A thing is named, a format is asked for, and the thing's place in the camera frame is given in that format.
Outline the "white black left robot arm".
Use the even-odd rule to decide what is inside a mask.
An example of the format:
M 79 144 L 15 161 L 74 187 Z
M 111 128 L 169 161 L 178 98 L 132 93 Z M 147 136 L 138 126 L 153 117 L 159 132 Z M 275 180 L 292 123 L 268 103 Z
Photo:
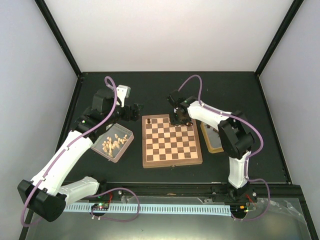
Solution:
M 103 199 L 108 192 L 106 182 L 90 176 L 64 185 L 63 182 L 82 155 L 98 144 L 102 135 L 117 121 L 137 121 L 141 104 L 127 105 L 130 87 L 98 90 L 89 106 L 76 120 L 74 128 L 47 165 L 30 181 L 22 180 L 17 190 L 24 206 L 42 219 L 53 222 L 65 207 L 83 198 Z

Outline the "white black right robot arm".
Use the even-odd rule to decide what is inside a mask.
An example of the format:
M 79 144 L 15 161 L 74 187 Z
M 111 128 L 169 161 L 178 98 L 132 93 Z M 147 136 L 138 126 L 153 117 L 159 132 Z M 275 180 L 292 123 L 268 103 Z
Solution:
M 229 157 L 227 195 L 234 202 L 240 201 L 248 186 L 249 163 L 246 158 L 255 142 L 249 127 L 241 122 L 242 112 L 224 112 L 194 96 L 185 98 L 178 90 L 171 92 L 167 100 L 173 107 L 173 112 L 169 113 L 172 125 L 189 126 L 192 120 L 198 120 L 218 130 L 223 151 Z

